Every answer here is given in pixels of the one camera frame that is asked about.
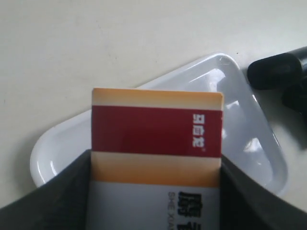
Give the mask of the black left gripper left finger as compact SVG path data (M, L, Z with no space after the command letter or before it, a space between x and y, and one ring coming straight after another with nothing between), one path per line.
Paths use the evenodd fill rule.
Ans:
M2 230L84 230L91 157L86 150L57 176L1 208Z

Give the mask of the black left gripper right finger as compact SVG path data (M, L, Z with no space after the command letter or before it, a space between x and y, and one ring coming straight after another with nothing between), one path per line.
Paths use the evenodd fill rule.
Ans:
M259 185L222 157L222 230L305 230L307 214Z

